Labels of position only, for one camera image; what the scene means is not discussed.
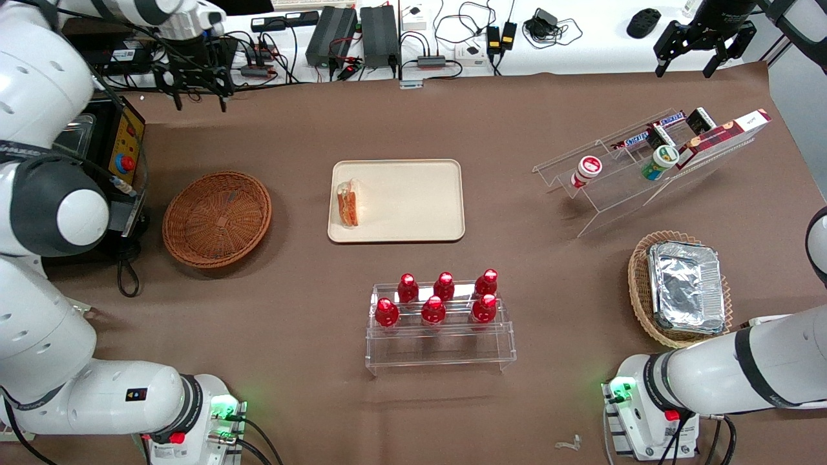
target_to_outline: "aluminum foil container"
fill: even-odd
[[[657,324],[664,329],[718,334],[726,315],[718,253],[684,242],[649,248],[649,277]]]

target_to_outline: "acrylic shelf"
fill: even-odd
[[[729,159],[726,155],[754,141],[754,138],[749,138],[736,146],[712,151],[705,155],[702,161],[683,170],[672,168],[658,180],[647,180],[641,174],[641,169],[651,158],[653,149],[645,141],[630,148],[614,146],[645,132],[649,123],[661,121],[676,113],[674,109],[669,108],[614,134],[534,166],[532,172],[539,174],[548,188],[561,186],[572,201],[586,206],[585,210],[589,213],[582,215],[586,224],[577,234],[578,237],[650,204],[656,197],[662,197],[689,183],[704,179]],[[676,148],[696,136],[685,119],[667,127],[666,131],[675,142]],[[589,184],[575,189],[571,184],[571,175],[577,167],[577,162],[584,156],[599,158],[603,169]]]
[[[445,320],[436,328],[422,326],[420,311],[433,295],[433,283],[419,283],[419,299],[401,304],[397,284],[373,286],[367,321],[365,367],[375,375],[382,368],[459,365],[467,363],[498,364],[504,370],[517,360],[514,328],[509,311],[499,292],[497,315],[487,324],[468,322],[473,305],[474,281],[455,281],[454,299],[445,302]],[[374,319],[376,303],[386,297],[399,307],[399,322],[383,328]]]

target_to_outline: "round wicker basket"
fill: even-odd
[[[267,188],[252,176],[219,171],[195,180],[164,214],[164,245],[195,268],[238,261],[259,243],[273,207]]]
[[[676,231],[658,231],[644,237],[638,242],[638,246],[632,252],[632,257],[629,258],[629,296],[632,299],[634,316],[638,318],[643,329],[650,336],[667,347],[685,348],[715,336],[663,329],[655,323],[652,307],[652,287],[649,284],[648,250],[650,246],[665,241],[703,245],[694,237]],[[732,328],[732,300],[729,298],[729,285],[723,276],[721,276],[721,286],[724,291],[724,308],[726,311],[726,325],[721,334],[726,334]]]

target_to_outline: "red drink bottle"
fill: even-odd
[[[497,293],[497,270],[485,270],[474,284],[474,293],[477,295]]]
[[[471,307],[471,314],[468,315],[469,323],[491,323],[497,316],[497,298],[492,294],[486,294],[474,302]]]
[[[402,279],[399,280],[399,285],[396,286],[396,293],[399,294],[399,302],[401,304],[419,300],[419,285],[416,284],[414,275],[410,273],[402,275]]]
[[[445,319],[445,305],[442,299],[436,295],[432,295],[422,306],[422,324],[423,326],[437,326],[442,324]]]
[[[381,326],[390,328],[399,321],[399,308],[389,299],[383,297],[376,303],[374,318]]]
[[[454,298],[454,277],[445,271],[439,275],[437,282],[433,283],[433,294],[443,302]]]

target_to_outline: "brown table surface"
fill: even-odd
[[[737,324],[827,302],[804,233],[824,201],[772,103],[761,64],[700,72],[295,86],[215,98],[132,102],[151,123],[153,224],[135,263],[144,290],[121,297],[113,266],[49,270],[68,296],[101,309],[97,357],[149,360],[220,376],[250,401],[288,465],[359,463],[605,463],[599,384],[626,357],[662,352],[634,318],[626,266],[637,241],[672,229],[720,254]],[[720,122],[765,108],[774,121],[701,184],[575,239],[564,193],[531,173],[553,158],[674,107],[703,106]],[[341,160],[443,158],[461,163],[466,234],[456,243],[337,245],[327,238],[331,169]],[[202,273],[164,249],[165,206],[217,170],[270,189],[270,232],[249,260]],[[500,271],[518,360],[374,378],[364,366],[370,288],[404,272],[432,280]],[[823,461],[820,412],[735,419],[735,463]],[[705,456],[712,424],[698,447]],[[579,452],[557,441],[582,436]],[[264,447],[254,434],[249,438]],[[719,449],[725,448],[722,434]],[[61,465],[140,464],[126,436],[39,437]],[[630,458],[616,458],[631,463]],[[245,463],[255,459],[245,455]],[[684,463],[702,463],[702,458]],[[0,445],[0,463],[34,464]]]

